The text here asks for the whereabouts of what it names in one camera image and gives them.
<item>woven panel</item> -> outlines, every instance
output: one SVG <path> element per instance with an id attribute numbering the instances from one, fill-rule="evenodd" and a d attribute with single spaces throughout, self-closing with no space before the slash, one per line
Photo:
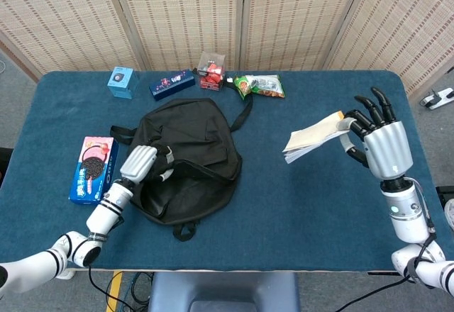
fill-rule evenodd
<path id="1" fill-rule="evenodd" d="M 235 56 L 236 0 L 126 0 L 152 69 L 196 67 L 202 51 Z"/>
<path id="2" fill-rule="evenodd" d="M 138 68 L 111 0 L 0 2 L 0 29 L 43 74 Z"/>
<path id="3" fill-rule="evenodd" d="M 251 0 L 245 68 L 319 69 L 347 2 Z"/>
<path id="4" fill-rule="evenodd" d="M 389 69 L 407 94 L 454 53 L 454 0 L 361 0 L 328 67 Z"/>

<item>silver robotic hand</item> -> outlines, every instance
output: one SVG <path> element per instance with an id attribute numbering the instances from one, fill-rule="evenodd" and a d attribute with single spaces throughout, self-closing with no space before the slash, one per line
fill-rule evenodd
<path id="1" fill-rule="evenodd" d="M 168 162 L 173 161 L 168 147 L 164 153 Z M 61 276 L 68 261 L 88 267 L 101 252 L 109 231 L 122 221 L 121 214 L 133 197 L 134 187 L 145 178 L 156 157 L 155 147 L 141 145 L 132 151 L 120 169 L 122 178 L 112 184 L 88 218 L 88 238 L 78 232 L 69 232 L 44 252 L 16 262 L 0 263 L 0 299 L 9 292 L 29 291 Z"/>
<path id="2" fill-rule="evenodd" d="M 438 287 L 454 295 L 454 262 L 446 261 L 436 239 L 435 228 L 416 180 L 405 177 L 413 165 L 411 151 L 402 122 L 396 119 L 388 98 L 379 89 L 371 88 L 382 108 L 374 101 L 356 96 L 369 111 L 368 118 L 359 110 L 345 114 L 339 123 L 342 130 L 352 130 L 362 141 L 359 150 L 347 135 L 340 141 L 345 152 L 357 160 L 380 182 L 389 216 L 397 237 L 410 245 L 392 254 L 394 268 L 410 280 Z M 416 192 L 418 188 L 422 203 Z"/>

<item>yellow tape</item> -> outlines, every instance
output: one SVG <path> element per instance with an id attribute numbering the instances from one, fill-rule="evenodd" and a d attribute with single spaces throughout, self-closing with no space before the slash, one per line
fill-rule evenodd
<path id="1" fill-rule="evenodd" d="M 123 276 L 123 273 L 121 271 L 115 271 L 113 272 L 113 280 L 111 284 L 111 289 L 109 291 L 109 294 L 111 296 L 115 296 L 118 298 L 118 295 L 120 294 L 120 286 L 121 286 L 121 277 Z M 117 300 L 110 298 L 107 303 L 107 308 L 106 312 L 115 312 L 116 311 L 116 303 Z"/>

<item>blue tablecloth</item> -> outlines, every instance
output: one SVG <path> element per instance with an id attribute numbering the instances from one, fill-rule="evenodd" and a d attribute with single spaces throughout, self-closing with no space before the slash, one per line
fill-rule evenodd
<path id="1" fill-rule="evenodd" d="M 156 102 L 148 84 L 165 74 L 141 73 L 133 100 L 111 95 L 109 72 L 51 72 L 41 79 L 0 191 L 0 262 L 40 252 L 67 231 L 88 232 L 85 221 L 93 207 L 67 198 L 84 136 L 108 136 L 112 124 L 133 128 L 144 114 L 174 98 L 210 97 L 230 122 L 243 107 L 231 89 L 217 92 L 197 85 Z M 385 71 L 280 74 L 287 98 L 255 96 L 251 115 L 233 134 L 244 163 L 229 205 L 204 218 L 186 243 L 172 236 L 171 227 L 152 223 L 128 206 L 126 222 L 112 231 L 94 267 L 393 269 L 391 253 L 404 244 L 394 234 L 379 181 L 345 155 L 338 140 L 290 165 L 282 156 L 293 130 L 337 110 L 361 108 L 353 97 L 372 97 L 371 86 L 385 91 L 404 122 L 414 158 L 408 175 L 423 185 L 438 242 L 454 258 L 453 239 L 398 76 Z M 116 176 L 126 150 L 120 149 Z"/>

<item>open book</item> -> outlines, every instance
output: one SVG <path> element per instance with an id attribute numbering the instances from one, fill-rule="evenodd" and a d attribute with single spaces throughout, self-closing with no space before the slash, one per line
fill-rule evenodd
<path id="1" fill-rule="evenodd" d="M 349 130 L 340 130 L 338 128 L 338 122 L 342 120 L 343 113 L 338 111 L 308 128 L 292 132 L 287 146 L 282 151 L 285 161 L 292 163 L 302 155 L 318 148 L 327 140 L 348 133 Z"/>

